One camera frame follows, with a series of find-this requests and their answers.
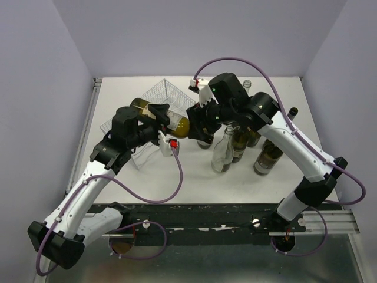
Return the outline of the dark green wine bottle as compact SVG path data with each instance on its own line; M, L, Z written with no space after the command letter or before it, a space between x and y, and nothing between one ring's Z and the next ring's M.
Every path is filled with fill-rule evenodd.
M197 141L197 145L201 149L209 149L212 146L212 144L213 144L213 140L209 140L209 141L198 140Z

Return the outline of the dark labelled wine bottle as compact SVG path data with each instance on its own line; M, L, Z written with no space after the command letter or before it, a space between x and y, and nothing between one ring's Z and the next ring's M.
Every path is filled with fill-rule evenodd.
M133 106L137 109L140 115L148 116L147 105L151 102L144 100L142 98L135 98L130 106ZM163 124L165 127L165 132L176 138L183 139L186 138L189 133L189 120L188 118L178 114L174 111L168 110L167 115L170 118L170 124Z

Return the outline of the short clear glass bottle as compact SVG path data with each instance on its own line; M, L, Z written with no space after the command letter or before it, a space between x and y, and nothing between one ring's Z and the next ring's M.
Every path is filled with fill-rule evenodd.
M234 157L234 148L232 145L233 133L234 127L227 126L222 139L216 144L213 150L211 166L217 173L224 173L230 168Z

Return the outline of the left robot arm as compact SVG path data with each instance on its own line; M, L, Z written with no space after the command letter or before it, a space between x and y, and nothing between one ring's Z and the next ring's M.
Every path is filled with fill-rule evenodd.
M147 110L140 110L133 104L116 111L112 128L94 147L77 183L43 222L34 221L27 230L37 252L35 266L38 275L49 274L41 269L42 257L56 266L70 269L81 258L85 247L104 234L123 233L128 229L134 231L136 226L155 224L148 219L133 222L127 208L116 202L91 219L84 218L109 182L118 184L138 200L154 205L166 203L178 194L179 187L163 200L149 200L115 178L136 148L147 143L158 146L163 156L178 157L179 142L166 137L171 123L169 108L169 104L148 104Z

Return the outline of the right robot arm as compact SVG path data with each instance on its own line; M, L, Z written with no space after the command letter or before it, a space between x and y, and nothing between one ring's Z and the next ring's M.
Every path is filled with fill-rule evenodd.
M271 216L276 230L286 230L298 214L310 206L318 207L332 193L347 161L321 153L286 119L282 106L270 95L258 92L249 96L233 73L223 73L209 81L193 78L189 89L199 95L199 102L186 111L190 139L210 143L222 125L236 122L270 140L302 171L303 180Z

